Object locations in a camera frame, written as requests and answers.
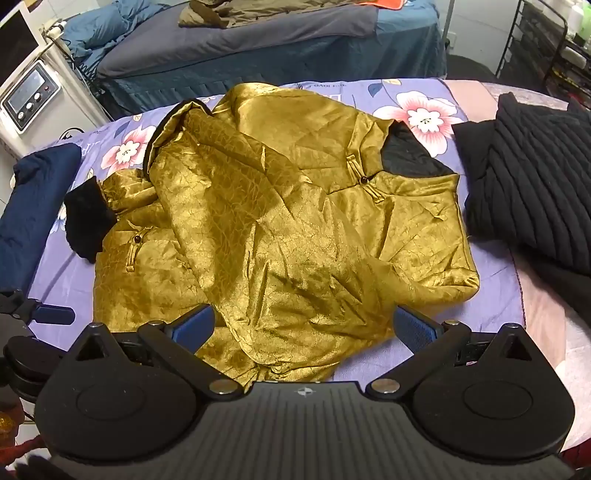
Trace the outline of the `orange cloth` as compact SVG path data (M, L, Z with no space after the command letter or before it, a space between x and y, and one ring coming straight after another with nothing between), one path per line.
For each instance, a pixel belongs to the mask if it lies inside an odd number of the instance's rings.
M406 3L406 0L363 0L359 2L359 5L374 6L380 9L399 11L405 6Z

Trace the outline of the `light blue duvet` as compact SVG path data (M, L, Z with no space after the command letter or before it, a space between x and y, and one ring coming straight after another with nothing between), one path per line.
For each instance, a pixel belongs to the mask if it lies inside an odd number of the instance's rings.
M137 26L167 8L148 0L112 1L68 19L61 39L76 67L86 76L94 77L107 53Z

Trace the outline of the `grey blanket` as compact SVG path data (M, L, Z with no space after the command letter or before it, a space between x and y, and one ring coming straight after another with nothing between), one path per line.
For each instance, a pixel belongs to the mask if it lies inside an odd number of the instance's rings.
M365 38L375 32L378 21L377 8L349 5L277 15L229 29L181 27L181 10L177 5L141 23L99 62L97 77L115 79L167 71L242 51L318 38Z

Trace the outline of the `navy blue folded garment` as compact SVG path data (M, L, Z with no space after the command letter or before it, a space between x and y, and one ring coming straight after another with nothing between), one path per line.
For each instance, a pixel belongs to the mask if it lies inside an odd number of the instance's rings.
M28 292L66 192L82 161L67 143L34 152L13 168L16 184L1 217L1 289Z

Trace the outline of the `white machine with screen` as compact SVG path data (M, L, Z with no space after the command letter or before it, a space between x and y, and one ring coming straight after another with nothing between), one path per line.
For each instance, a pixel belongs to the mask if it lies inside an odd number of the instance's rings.
M74 69L64 27L34 27L24 1L1 18L1 144L16 158L108 122Z

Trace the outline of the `black quilted jacket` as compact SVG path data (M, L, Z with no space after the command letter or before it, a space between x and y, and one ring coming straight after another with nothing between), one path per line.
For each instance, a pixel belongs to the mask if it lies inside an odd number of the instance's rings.
M582 320L590 319L590 113L511 93L493 120L453 128L468 181L470 234L515 248Z

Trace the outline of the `olive green jacket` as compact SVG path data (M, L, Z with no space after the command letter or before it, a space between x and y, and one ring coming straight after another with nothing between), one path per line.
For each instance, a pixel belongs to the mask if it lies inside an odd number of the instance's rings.
M191 0L178 17L185 28L228 29L245 26L290 13L309 13L356 4L356 1L329 0Z

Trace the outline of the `gold satin jacket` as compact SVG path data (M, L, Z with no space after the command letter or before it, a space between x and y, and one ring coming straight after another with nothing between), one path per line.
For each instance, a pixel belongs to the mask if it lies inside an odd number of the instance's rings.
M211 307L200 359L243 386L324 380L423 313L479 290L459 176L403 121L300 89L232 88L174 107L142 166L64 200L113 332Z

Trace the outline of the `blue covered bed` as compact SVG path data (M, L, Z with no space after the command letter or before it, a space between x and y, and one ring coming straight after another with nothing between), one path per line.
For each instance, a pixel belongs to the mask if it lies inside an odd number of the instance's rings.
M221 94L243 82L284 85L445 74L445 46L434 2L407 1L399 11L377 9L376 30L365 38L318 38L115 79L100 79L97 72L88 77L73 64L114 117Z

